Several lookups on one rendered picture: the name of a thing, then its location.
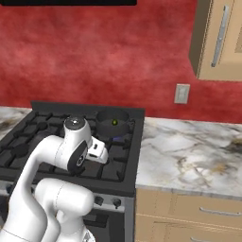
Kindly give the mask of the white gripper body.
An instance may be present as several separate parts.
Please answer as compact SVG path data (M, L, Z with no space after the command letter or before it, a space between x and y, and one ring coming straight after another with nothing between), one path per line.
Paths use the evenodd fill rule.
M105 164L108 161L109 155L106 148L104 148L100 154L88 153L87 159L100 164Z

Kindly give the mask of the black gas hob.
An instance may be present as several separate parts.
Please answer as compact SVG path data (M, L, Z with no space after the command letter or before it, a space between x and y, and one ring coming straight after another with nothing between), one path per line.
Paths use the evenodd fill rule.
M65 118L82 116L88 121L94 138L104 143L109 154L108 161L100 164L86 160L75 172L41 164L34 181L55 178L83 185L98 194L133 196L145 120L143 109L41 101L33 101L31 106L32 111L0 139L0 180L15 182L35 139L46 132L62 137ZM110 138L96 132L96 114L106 108L122 109L134 120L126 135Z

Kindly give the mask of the black oven door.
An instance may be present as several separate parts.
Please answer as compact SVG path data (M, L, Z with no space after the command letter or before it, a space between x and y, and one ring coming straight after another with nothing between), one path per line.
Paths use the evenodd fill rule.
M125 242L122 213L93 210L83 221L96 242Z

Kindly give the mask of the beige drawer front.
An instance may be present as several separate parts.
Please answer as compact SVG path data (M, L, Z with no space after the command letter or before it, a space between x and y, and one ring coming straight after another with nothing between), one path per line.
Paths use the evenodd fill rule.
M242 230L242 216L221 216L203 213L199 210L203 207L209 210L217 210L232 213L242 213L242 201L230 199L216 199L199 196L177 195L173 204L173 215L197 222L226 226Z
M165 236L165 242L192 242L190 236L214 238L217 242L242 242L242 235L236 233L172 226L169 226L168 234Z

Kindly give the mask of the black extractor hood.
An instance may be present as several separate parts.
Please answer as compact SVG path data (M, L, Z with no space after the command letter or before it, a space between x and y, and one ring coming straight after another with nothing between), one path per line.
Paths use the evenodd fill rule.
M0 0L2 6L135 6L138 0Z

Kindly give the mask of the grey wall socket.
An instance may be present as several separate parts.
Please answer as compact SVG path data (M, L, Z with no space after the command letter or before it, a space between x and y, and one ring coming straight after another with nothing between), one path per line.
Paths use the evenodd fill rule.
M189 84L177 84L174 102L176 104L186 104L188 102L189 91L190 91Z

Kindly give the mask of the beige wall cupboard body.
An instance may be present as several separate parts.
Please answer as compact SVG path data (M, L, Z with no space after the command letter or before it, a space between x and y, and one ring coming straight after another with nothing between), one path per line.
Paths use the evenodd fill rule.
M210 2L211 0L197 1L197 9L188 55L195 75L198 73L199 69L199 57L206 29Z

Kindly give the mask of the beige wall cupboard door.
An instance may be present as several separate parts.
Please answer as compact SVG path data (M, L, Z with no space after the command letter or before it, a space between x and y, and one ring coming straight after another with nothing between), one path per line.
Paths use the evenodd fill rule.
M223 15L229 6L225 35L216 67L211 66ZM199 63L198 79L242 80L242 0L212 0Z

